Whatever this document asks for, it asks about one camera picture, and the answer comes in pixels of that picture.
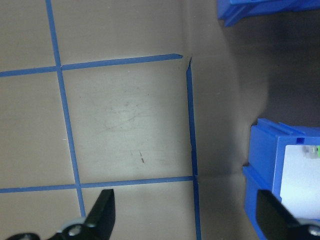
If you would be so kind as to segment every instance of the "scratch mark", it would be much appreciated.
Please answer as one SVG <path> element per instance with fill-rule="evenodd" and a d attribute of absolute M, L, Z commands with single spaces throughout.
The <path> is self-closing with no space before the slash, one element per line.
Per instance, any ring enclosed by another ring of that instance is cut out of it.
<path fill-rule="evenodd" d="M 142 157 L 141 151 L 139 151 L 139 153 L 140 153 L 141 161 L 142 161 L 142 163 L 144 164 L 144 163 L 145 163 L 145 160 L 144 160 L 144 158 Z"/>

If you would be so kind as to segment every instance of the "blue tape line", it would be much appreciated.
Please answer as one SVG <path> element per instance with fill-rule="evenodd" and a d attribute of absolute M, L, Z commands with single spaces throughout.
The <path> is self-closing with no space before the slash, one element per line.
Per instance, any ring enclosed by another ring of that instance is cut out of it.
<path fill-rule="evenodd" d="M 201 240 L 201 223 L 200 223 L 200 199 L 199 199 L 199 184 L 198 176 L 193 179 L 193 201 L 194 201 L 194 221 L 196 239 Z"/>
<path fill-rule="evenodd" d="M 75 189 L 75 184 L 2 188 L 0 194 Z"/>
<path fill-rule="evenodd" d="M 197 161 L 197 144 L 196 144 L 196 128 L 194 115 L 194 96 L 192 85 L 191 59 L 189 61 L 186 75 L 186 87 L 188 98 L 188 113 L 189 113 L 189 131 L 191 143 L 191 161 L 193 175 L 193 201 L 194 201 L 194 221 L 196 239 L 201 240 L 201 223 L 200 223 L 200 200 L 199 200 L 199 184 L 198 184 L 198 161 Z"/>
<path fill-rule="evenodd" d="M 65 121 L 65 126 L 66 126 L 66 133 L 68 136 L 68 143 L 69 143 L 70 157 L 71 157 L 72 168 L 73 168 L 74 182 L 75 182 L 77 197 L 78 197 L 78 201 L 79 201 L 80 213 L 81 213 L 82 217 L 85 217 L 86 216 L 85 204 L 84 204 L 82 189 L 80 186 L 80 177 L 79 177 L 78 164 L 77 164 L 77 158 L 76 158 L 76 152 L 75 152 L 75 144 L 74 144 L 74 138 L 73 138 L 71 122 L 70 122 L 70 115 L 69 115 L 67 95 L 66 95 L 66 89 L 65 89 L 65 83 L 64 83 L 64 76 L 63 76 L 62 70 L 61 70 L 61 61 L 60 61 L 58 40 L 57 40 L 56 27 L 55 27 L 54 14 L 53 14 L 51 0 L 45 0 L 45 4 L 46 4 L 47 15 L 48 15 L 50 33 L 51 33 L 51 41 L 52 41 L 52 48 L 53 48 L 55 65 L 56 65 L 57 78 L 58 78 L 58 83 L 59 83 L 59 88 L 60 88 L 60 95 L 61 95 L 61 101 L 62 101 L 64 121 Z"/>
<path fill-rule="evenodd" d="M 175 60 L 175 59 L 181 59 L 182 57 L 183 57 L 182 55 L 173 53 L 173 54 L 166 54 L 166 55 L 90 61 L 90 62 L 66 64 L 61 66 L 61 69 L 65 71 L 65 70 L 96 68 L 96 67 L 105 67 L 105 66 L 113 66 L 113 65 L 140 64 L 140 63 L 158 62 L 158 61 L 166 61 L 166 60 Z"/>
<path fill-rule="evenodd" d="M 81 184 L 81 187 L 83 189 L 87 189 L 87 188 L 99 188 L 99 187 L 184 182 L 184 181 L 192 181 L 192 180 L 193 180 L 192 176 L 177 176 L 177 177 L 163 177 L 163 178 L 138 179 L 138 180 L 127 180 L 127 181 L 83 183 Z"/>
<path fill-rule="evenodd" d="M 188 69 L 186 71 L 186 88 L 188 98 L 188 113 L 189 113 L 189 131 L 190 131 L 190 143 L 191 143 L 191 159 L 192 159 L 192 175 L 198 175 L 197 164 L 197 144 L 196 144 L 196 128 L 195 128 L 195 115 L 194 115 L 194 94 L 192 86 L 192 72 L 191 72 L 191 59 Z"/>
<path fill-rule="evenodd" d="M 44 67 L 36 67 L 36 68 L 29 68 L 29 69 L 2 71 L 0 72 L 0 78 L 19 76 L 19 75 L 28 75 L 28 74 L 51 73 L 55 71 L 56 71 L 56 66 L 44 66 Z"/>

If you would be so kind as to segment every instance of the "blue plastic bin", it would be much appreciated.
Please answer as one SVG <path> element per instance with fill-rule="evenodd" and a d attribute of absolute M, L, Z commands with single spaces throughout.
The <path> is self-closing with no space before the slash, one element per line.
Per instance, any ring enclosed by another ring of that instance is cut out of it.
<path fill-rule="evenodd" d="M 218 18 L 230 27 L 249 16 L 320 9 L 320 0 L 217 0 Z"/>
<path fill-rule="evenodd" d="M 269 190 L 280 202 L 282 201 L 280 193 L 288 145 L 319 147 L 320 128 L 276 124 L 267 119 L 258 119 L 257 125 L 251 128 L 248 166 L 243 167 L 246 177 L 244 209 L 262 240 L 266 238 L 256 220 L 257 193 L 260 189 Z"/>

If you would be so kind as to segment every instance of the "grid square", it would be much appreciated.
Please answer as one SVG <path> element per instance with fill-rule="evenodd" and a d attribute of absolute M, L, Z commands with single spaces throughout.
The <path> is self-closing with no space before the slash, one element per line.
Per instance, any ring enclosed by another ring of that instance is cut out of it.
<path fill-rule="evenodd" d="M 0 78 L 0 188 L 74 184 L 56 73 Z"/>
<path fill-rule="evenodd" d="M 0 72 L 54 66 L 44 0 L 2 0 Z"/>
<path fill-rule="evenodd" d="M 184 65 L 64 72 L 82 183 L 192 175 Z"/>
<path fill-rule="evenodd" d="M 52 237 L 66 221 L 79 218 L 75 189 L 0 194 L 0 239 L 18 233 Z"/>
<path fill-rule="evenodd" d="M 183 1 L 53 0 L 63 65 L 183 54 Z"/>
<path fill-rule="evenodd" d="M 110 240 L 194 240 L 193 182 L 115 186 L 115 225 Z M 101 190 L 85 188 L 89 212 Z"/>

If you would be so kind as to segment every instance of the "blue tape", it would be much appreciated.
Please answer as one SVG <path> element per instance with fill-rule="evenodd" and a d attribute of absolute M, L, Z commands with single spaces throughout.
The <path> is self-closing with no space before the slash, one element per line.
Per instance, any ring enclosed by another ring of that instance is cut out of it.
<path fill-rule="evenodd" d="M 28 75 L 28 74 L 52 73 L 55 71 L 56 71 L 56 66 L 44 66 L 44 67 L 36 67 L 36 68 L 29 68 L 29 69 L 2 71 L 0 72 L 0 78 L 19 76 L 19 75 Z"/>
<path fill-rule="evenodd" d="M 80 213 L 81 213 L 82 217 L 85 217 L 86 216 L 85 204 L 84 204 L 82 189 L 80 186 L 80 177 L 79 177 L 78 164 L 77 164 L 77 158 L 76 158 L 76 152 L 75 152 L 75 144 L 74 144 L 74 138 L 73 138 L 71 122 L 70 122 L 70 115 L 69 115 L 69 108 L 68 108 L 68 102 L 67 102 L 67 96 L 66 96 L 64 76 L 63 76 L 62 70 L 61 70 L 61 61 L 60 61 L 58 40 L 57 40 L 56 27 L 55 27 L 54 14 L 53 14 L 51 0 L 45 0 L 45 4 L 46 4 L 47 15 L 48 15 L 50 33 L 51 33 L 51 41 L 52 41 L 52 48 L 53 48 L 55 65 L 56 65 L 56 72 L 57 72 L 58 83 L 59 83 L 59 88 L 60 88 L 60 95 L 61 95 L 61 101 L 62 101 L 64 121 L 65 121 L 65 126 L 66 126 L 66 133 L 68 136 L 68 143 L 69 143 L 70 157 L 71 157 L 72 168 L 73 168 L 74 182 L 75 182 L 77 197 L 78 197 L 78 201 L 79 201 Z"/>
<path fill-rule="evenodd" d="M 75 189 L 75 184 L 2 188 L 0 194 Z"/>
<path fill-rule="evenodd" d="M 122 58 L 122 59 L 112 59 L 112 60 L 90 61 L 90 62 L 66 64 L 66 65 L 61 66 L 61 69 L 63 71 L 65 71 L 65 70 L 96 68 L 96 67 L 124 65 L 124 64 L 141 64 L 141 63 L 181 59 L 182 57 L 183 57 L 182 55 L 173 53 L 173 54 L 166 54 L 166 55 L 142 56 L 142 57 L 132 57 L 132 58 Z"/>
<path fill-rule="evenodd" d="M 188 113 L 189 113 L 189 131 L 191 143 L 191 161 L 193 175 L 193 201 L 194 201 L 194 221 L 196 239 L 201 240 L 201 223 L 200 223 L 200 200 L 199 200 L 199 184 L 198 184 L 198 161 L 197 161 L 197 144 L 196 144 L 196 128 L 194 115 L 194 95 L 192 85 L 191 59 L 189 61 L 186 75 L 186 88 L 188 98 Z"/>
<path fill-rule="evenodd" d="M 99 188 L 99 187 L 126 186 L 126 185 L 184 182 L 184 181 L 192 181 L 192 180 L 193 180 L 192 176 L 176 176 L 176 177 L 138 179 L 138 180 L 127 180 L 127 181 L 107 181 L 107 182 L 83 183 L 83 184 L 81 184 L 81 187 L 83 189 L 87 189 L 87 188 Z"/>

